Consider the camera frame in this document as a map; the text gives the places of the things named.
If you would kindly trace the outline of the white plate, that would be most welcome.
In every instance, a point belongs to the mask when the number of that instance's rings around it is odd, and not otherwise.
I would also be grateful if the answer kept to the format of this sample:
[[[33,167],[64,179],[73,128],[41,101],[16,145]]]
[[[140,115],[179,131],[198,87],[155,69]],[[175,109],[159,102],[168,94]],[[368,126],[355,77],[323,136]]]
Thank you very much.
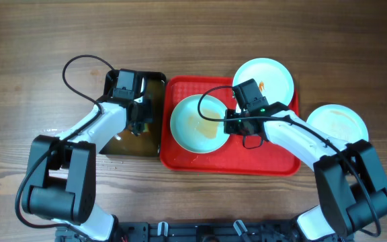
[[[338,104],[327,104],[315,109],[307,118],[309,125],[335,138],[355,143],[369,141],[365,122],[353,110]]]
[[[227,107],[217,98],[200,94],[181,100],[170,118],[170,130],[179,146],[192,153],[211,153],[229,139],[224,124]]]
[[[254,79],[269,105],[279,102],[288,109],[294,95],[294,81],[283,64],[271,58],[255,58],[243,64],[235,73],[232,85]]]

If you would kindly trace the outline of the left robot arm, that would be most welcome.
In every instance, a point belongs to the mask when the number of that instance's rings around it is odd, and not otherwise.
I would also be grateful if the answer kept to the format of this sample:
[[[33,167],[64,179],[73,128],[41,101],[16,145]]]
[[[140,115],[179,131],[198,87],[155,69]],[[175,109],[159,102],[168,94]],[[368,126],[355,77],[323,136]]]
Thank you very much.
[[[22,215],[33,214],[88,241],[122,241],[118,219],[95,203],[96,156],[118,133],[138,134],[152,119],[149,101],[96,102],[71,129],[37,136],[15,198],[17,218],[36,228]]]

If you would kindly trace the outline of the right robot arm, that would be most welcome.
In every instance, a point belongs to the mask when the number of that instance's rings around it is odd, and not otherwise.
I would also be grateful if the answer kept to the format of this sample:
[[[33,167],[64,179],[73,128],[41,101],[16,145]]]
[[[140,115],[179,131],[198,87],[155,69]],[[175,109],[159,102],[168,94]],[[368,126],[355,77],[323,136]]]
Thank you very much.
[[[380,219],[387,215],[387,176],[371,143],[331,137],[281,103],[247,113],[228,110],[224,129],[257,134],[313,170],[319,204],[294,219],[298,240],[347,239],[356,232],[380,236]]]

